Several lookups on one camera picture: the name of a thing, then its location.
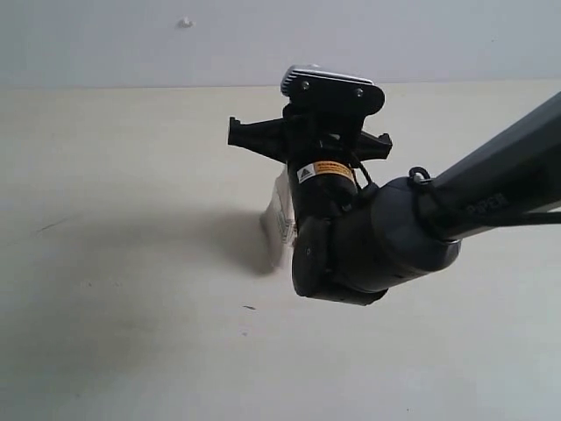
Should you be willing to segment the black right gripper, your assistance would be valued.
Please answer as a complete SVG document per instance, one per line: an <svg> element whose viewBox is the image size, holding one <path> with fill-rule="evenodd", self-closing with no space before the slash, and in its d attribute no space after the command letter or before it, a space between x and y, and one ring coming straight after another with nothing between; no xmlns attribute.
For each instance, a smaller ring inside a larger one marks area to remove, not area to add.
<svg viewBox="0 0 561 421"><path fill-rule="evenodd" d="M244 124L229 118L227 144L281 163L342 158L357 167L360 161L385 160L392 150L388 133L362 131L364 117L314 111L286 105L282 118Z"/></svg>

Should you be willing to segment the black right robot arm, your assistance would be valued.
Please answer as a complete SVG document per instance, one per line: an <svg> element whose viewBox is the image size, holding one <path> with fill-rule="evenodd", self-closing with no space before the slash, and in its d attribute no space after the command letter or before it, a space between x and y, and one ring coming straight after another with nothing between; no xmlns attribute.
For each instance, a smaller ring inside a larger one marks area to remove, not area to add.
<svg viewBox="0 0 561 421"><path fill-rule="evenodd" d="M284 163L295 212L299 296L368 305L441 271L461 242L495 228L560 221L560 99L554 96L438 176L422 167L384 185L356 174L387 135L363 129L380 89L290 96L279 119L229 122L228 142Z"/></svg>

